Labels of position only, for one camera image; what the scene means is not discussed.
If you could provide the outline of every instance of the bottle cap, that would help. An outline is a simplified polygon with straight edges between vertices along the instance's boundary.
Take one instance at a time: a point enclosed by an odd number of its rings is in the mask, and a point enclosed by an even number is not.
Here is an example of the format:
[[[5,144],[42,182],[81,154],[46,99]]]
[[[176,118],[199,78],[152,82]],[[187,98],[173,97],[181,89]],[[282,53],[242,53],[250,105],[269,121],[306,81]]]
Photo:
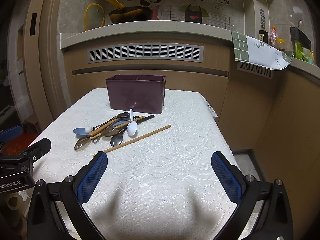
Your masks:
[[[279,42],[279,43],[285,43],[285,41],[281,38],[276,38],[276,42]]]

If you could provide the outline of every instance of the wooden chopstick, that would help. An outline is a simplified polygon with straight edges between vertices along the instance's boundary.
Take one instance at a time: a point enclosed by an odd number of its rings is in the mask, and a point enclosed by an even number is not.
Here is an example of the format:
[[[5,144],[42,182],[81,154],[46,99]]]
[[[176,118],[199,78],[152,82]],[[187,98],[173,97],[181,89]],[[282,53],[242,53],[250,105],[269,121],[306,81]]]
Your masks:
[[[96,134],[101,133],[105,128],[107,128],[108,126],[112,125],[114,122],[117,122],[119,120],[121,120],[121,118],[112,119],[111,121],[107,122],[105,125],[102,125],[96,130],[93,130],[92,132],[90,132],[89,135],[95,136]]]
[[[161,132],[161,131],[163,131],[163,130],[165,130],[165,129],[168,129],[168,128],[170,128],[170,127],[171,127],[171,124],[169,124],[169,125],[167,125],[167,126],[164,126],[164,127],[160,128],[160,129],[158,129],[158,130],[155,130],[155,131],[153,131],[153,132],[150,132],[150,133],[147,133],[147,134],[145,134],[145,135],[139,136],[139,137],[137,137],[137,138],[135,138],[135,139],[132,139],[132,140],[130,140],[130,141],[127,141],[127,142],[125,142],[125,143],[119,144],[118,146],[111,147],[111,148],[109,148],[109,149],[107,149],[107,150],[104,150],[103,152],[108,153],[108,152],[114,151],[114,150],[119,149],[119,148],[121,148],[121,147],[123,147],[123,146],[126,146],[126,145],[128,145],[128,144],[137,142],[137,141],[139,141],[139,140],[141,140],[141,139],[144,139],[144,138],[146,138],[146,137],[149,137],[149,136],[151,136],[151,135],[153,135],[153,134],[159,133],[159,132]]]
[[[143,115],[143,116],[140,116],[140,117],[138,117],[138,118],[136,118],[136,119],[134,119],[135,121],[139,121],[140,119],[142,119],[142,118],[145,118],[145,116]],[[113,127],[113,128],[122,128],[123,126],[125,126],[125,125],[127,125],[127,124],[129,124],[130,123],[130,121],[129,122],[125,122],[125,123],[123,123],[123,124],[120,124],[120,125],[117,125],[117,126],[115,126],[115,127]],[[97,138],[97,137],[100,137],[101,136],[101,132],[100,133],[98,133],[98,134],[96,134],[96,135],[94,135],[94,136],[91,136],[90,137],[90,140],[94,140],[95,138]]]

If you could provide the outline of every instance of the white lace tablecloth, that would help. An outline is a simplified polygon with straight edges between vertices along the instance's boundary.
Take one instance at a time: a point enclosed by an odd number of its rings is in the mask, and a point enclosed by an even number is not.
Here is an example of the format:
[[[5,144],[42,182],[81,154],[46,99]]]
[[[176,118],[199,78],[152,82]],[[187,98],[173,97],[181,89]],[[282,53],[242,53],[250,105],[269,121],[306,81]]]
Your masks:
[[[110,138],[101,138],[75,151],[78,138],[72,130],[96,126],[120,112],[110,109],[106,88],[91,91],[66,110],[36,139],[48,138],[52,148],[34,164],[35,181],[62,181],[109,148]],[[221,230],[236,204],[212,170],[212,153],[221,151],[237,164],[214,115],[200,93],[166,90],[162,114],[139,124],[137,136],[172,127],[108,153],[108,167],[83,204],[106,239],[212,240]],[[129,139],[125,133],[124,141]],[[67,228],[75,232],[58,204]]]

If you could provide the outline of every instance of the wooden cabinet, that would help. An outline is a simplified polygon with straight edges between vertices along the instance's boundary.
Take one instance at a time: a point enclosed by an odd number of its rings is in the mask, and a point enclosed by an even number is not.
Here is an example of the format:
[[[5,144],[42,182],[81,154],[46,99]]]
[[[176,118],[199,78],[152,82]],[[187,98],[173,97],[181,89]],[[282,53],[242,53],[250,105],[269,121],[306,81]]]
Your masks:
[[[320,209],[320,87],[288,71],[281,100],[257,160],[268,181],[281,178],[288,192],[295,239]]]
[[[229,82],[219,129],[231,150],[251,149],[269,115],[284,71],[268,79],[230,67]]]
[[[166,75],[167,89],[200,92],[220,116],[227,90],[227,77],[171,70],[141,70],[141,73]]]
[[[76,94],[75,102],[95,88],[106,87],[106,79],[117,74],[141,74],[141,70],[101,71],[73,75],[72,80]]]

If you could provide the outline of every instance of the green checkered towel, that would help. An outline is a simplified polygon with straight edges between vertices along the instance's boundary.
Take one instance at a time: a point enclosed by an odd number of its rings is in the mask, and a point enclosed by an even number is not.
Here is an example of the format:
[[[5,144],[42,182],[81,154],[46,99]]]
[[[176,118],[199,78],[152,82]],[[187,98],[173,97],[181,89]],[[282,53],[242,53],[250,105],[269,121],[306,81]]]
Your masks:
[[[242,33],[232,32],[232,40],[236,61],[281,70],[287,67],[293,59],[293,51],[279,51]]]

